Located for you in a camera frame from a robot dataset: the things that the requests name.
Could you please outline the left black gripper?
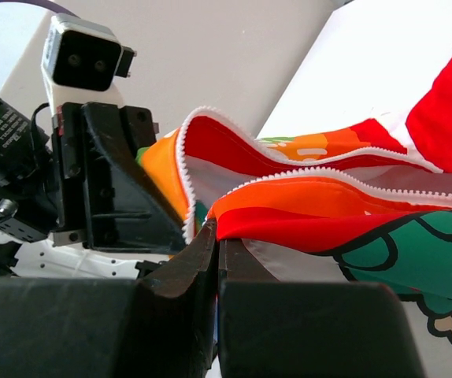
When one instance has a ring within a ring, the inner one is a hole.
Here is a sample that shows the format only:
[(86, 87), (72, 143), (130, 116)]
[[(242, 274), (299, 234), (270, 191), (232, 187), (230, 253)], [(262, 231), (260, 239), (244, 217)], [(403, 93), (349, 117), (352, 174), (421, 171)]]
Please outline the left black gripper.
[(59, 231), (107, 252), (179, 252), (182, 220), (136, 160), (152, 114), (98, 102), (59, 106), (52, 135)]

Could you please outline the rainbow red white jacket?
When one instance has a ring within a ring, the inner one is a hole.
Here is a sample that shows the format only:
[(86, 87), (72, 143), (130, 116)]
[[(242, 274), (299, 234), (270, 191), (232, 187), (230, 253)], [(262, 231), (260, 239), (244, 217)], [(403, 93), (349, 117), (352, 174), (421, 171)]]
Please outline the rainbow red white jacket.
[(282, 278), (384, 283), (452, 345), (452, 58), (400, 117), (253, 139), (203, 107), (137, 161), (186, 242), (212, 219)]

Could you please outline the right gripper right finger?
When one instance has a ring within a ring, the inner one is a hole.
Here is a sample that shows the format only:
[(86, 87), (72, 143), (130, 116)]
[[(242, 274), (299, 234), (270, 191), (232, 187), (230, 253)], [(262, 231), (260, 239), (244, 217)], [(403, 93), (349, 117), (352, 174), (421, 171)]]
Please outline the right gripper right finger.
[(278, 281), (237, 239), (219, 246), (225, 377), (422, 377), (404, 309), (378, 283)]

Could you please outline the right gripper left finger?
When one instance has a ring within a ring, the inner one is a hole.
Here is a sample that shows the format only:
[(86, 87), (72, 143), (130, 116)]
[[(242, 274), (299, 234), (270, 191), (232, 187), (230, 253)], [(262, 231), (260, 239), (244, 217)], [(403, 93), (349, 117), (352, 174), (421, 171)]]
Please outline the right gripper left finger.
[(142, 279), (0, 278), (0, 377), (204, 377), (216, 229)]

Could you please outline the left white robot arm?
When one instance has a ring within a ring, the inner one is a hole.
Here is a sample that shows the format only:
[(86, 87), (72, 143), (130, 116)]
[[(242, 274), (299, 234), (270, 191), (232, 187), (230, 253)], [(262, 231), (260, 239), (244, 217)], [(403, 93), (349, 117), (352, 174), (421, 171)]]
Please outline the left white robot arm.
[(141, 278), (185, 246), (138, 163), (148, 109), (65, 103), (46, 134), (0, 98), (0, 276)]

